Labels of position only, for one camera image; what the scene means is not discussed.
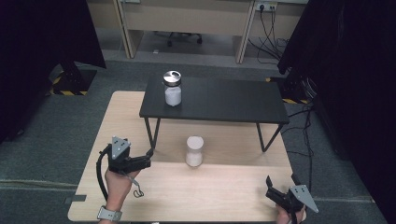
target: power outlet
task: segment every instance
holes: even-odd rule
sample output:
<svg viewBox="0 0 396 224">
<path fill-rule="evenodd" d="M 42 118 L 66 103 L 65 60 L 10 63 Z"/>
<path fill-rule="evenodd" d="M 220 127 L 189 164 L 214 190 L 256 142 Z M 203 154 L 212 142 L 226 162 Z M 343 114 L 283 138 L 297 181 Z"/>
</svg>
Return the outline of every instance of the power outlet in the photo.
<svg viewBox="0 0 396 224">
<path fill-rule="evenodd" d="M 259 1 L 256 5 L 256 10 L 260 11 L 260 6 L 264 6 L 264 11 L 276 11 L 277 2 Z"/>
</svg>

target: glass jar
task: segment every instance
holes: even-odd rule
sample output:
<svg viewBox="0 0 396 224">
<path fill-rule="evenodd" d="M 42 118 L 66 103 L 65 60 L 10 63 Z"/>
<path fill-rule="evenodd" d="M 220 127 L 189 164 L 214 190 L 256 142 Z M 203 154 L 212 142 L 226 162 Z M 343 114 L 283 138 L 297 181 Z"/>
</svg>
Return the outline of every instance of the glass jar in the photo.
<svg viewBox="0 0 396 224">
<path fill-rule="evenodd" d="M 165 86 L 165 102 L 175 106 L 181 103 L 181 74 L 177 71 L 169 71 L 163 74 Z"/>
<path fill-rule="evenodd" d="M 187 139 L 186 163 L 189 166 L 199 166 L 203 161 L 202 149 L 204 139 L 200 136 L 190 136 Z"/>
</svg>

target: black table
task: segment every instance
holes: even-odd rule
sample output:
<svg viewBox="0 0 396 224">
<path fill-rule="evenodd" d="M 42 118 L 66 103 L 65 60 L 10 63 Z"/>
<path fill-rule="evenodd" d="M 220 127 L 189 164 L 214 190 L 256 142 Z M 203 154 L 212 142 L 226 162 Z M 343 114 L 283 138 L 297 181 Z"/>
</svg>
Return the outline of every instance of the black table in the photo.
<svg viewBox="0 0 396 224">
<path fill-rule="evenodd" d="M 265 152 L 289 117 L 276 83 L 215 78 L 183 77 L 181 104 L 170 106 L 165 102 L 163 77 L 151 77 L 140 108 L 148 138 L 155 148 L 161 119 L 194 119 L 256 123 L 262 151 Z M 157 119 L 152 136 L 149 119 Z M 260 123 L 278 127 L 265 146 Z"/>
</svg>

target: black curtain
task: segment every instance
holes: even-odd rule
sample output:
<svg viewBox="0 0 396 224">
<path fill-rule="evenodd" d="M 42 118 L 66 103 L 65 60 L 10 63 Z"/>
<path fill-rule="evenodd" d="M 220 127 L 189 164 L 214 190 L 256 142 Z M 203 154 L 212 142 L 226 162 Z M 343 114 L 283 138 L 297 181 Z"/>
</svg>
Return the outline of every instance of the black curtain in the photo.
<svg viewBox="0 0 396 224">
<path fill-rule="evenodd" d="M 290 68 L 289 85 L 305 77 L 316 84 L 319 116 L 389 223 L 396 218 L 395 4 L 310 0 L 278 65 Z"/>
<path fill-rule="evenodd" d="M 106 65 L 85 0 L 0 1 L 0 30 L 1 143 L 28 119 L 57 64 Z"/>
</svg>

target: human arm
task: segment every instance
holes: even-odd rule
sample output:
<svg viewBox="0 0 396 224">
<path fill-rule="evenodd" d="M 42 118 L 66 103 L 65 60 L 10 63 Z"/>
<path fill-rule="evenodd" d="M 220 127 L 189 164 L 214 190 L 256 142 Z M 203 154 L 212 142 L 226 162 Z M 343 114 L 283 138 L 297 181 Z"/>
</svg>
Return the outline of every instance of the human arm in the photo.
<svg viewBox="0 0 396 224">
<path fill-rule="evenodd" d="M 128 176 L 135 178 L 140 171 L 131 172 Z M 131 191 L 132 182 L 131 179 L 125 175 L 119 175 L 114 172 L 106 170 L 105 180 L 107 184 L 107 201 L 106 210 L 109 211 L 120 211 L 129 191 Z M 101 219 L 99 224 L 115 224 L 110 220 Z"/>
</svg>

